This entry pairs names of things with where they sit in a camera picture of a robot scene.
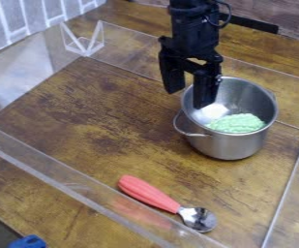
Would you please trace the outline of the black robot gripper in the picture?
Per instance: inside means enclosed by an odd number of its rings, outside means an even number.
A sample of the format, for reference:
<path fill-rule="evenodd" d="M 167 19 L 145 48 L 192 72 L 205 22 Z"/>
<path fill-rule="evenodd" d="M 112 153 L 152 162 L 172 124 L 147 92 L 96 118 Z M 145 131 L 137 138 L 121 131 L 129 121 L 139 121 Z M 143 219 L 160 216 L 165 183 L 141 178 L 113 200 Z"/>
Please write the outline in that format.
<path fill-rule="evenodd" d="M 205 62 L 192 74 L 192 106 L 201 109 L 215 102 L 221 81 L 221 55 L 215 48 L 219 44 L 217 6 L 169 6 L 172 36 L 159 37 L 159 70 L 164 90 L 173 94 L 185 87 L 184 70 L 187 60 Z"/>

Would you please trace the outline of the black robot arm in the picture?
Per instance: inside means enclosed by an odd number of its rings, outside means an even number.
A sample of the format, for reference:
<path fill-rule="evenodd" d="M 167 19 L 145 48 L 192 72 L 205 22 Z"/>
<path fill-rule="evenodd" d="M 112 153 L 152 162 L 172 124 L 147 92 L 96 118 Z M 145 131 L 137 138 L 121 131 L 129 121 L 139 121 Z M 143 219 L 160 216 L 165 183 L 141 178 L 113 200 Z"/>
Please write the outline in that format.
<path fill-rule="evenodd" d="M 184 72 L 192 74 L 192 107 L 215 102 L 220 84 L 219 6 L 215 0 L 169 0 L 172 37 L 161 36 L 159 71 L 168 94 L 185 87 Z"/>

